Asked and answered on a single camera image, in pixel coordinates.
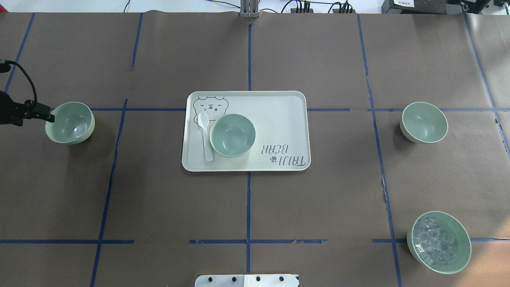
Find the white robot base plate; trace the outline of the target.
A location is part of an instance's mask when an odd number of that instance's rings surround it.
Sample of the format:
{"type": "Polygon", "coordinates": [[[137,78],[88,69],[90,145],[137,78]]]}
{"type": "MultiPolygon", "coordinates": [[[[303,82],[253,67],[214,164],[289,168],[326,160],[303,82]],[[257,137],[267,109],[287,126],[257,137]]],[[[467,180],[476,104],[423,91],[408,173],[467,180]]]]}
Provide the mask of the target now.
{"type": "Polygon", "coordinates": [[[200,275],[195,287],[299,287],[295,274],[200,275]]]}

